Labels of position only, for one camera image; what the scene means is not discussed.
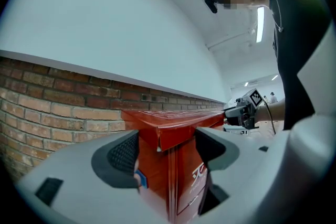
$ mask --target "red box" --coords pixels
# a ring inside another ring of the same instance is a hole
[[[206,167],[196,150],[196,127],[219,127],[223,111],[123,111],[127,130],[139,130],[140,195],[171,223],[197,217]]]

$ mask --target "fluorescent light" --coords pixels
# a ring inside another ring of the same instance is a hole
[[[264,31],[264,7],[258,8],[258,28],[257,28],[257,40],[256,43],[261,42]]]

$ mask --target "white ceiling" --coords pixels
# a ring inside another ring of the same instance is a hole
[[[214,54],[223,74],[235,74],[234,77],[223,75],[227,83],[233,85],[246,81],[247,75],[243,76],[244,69],[239,70],[240,66],[249,66],[251,71],[255,64],[259,65],[258,70],[249,73],[248,79],[257,79],[277,72],[272,48],[273,19],[268,9],[265,8],[262,41],[256,44],[256,8],[224,10],[219,7],[218,13],[213,14],[204,0],[172,1],[199,30],[205,46]]]

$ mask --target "person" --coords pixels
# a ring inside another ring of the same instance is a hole
[[[297,73],[310,58],[331,23],[326,0],[215,1],[224,8],[264,6],[272,11],[275,25],[273,48],[285,93],[284,99],[269,105],[273,120],[284,120],[283,129],[289,130],[300,119],[314,114]],[[259,106],[256,122],[268,120],[266,106]]]
[[[267,98],[266,95],[264,95],[264,101],[265,101],[267,104],[269,104],[269,101],[268,101],[268,98]]]
[[[271,102],[270,102],[270,104],[274,104],[274,103],[277,103],[277,102],[278,102],[278,99],[276,98],[274,93],[271,92]]]

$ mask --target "brick wall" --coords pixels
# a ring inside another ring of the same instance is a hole
[[[121,109],[219,110],[222,103],[0,59],[0,153],[13,180],[73,143],[125,129]]]

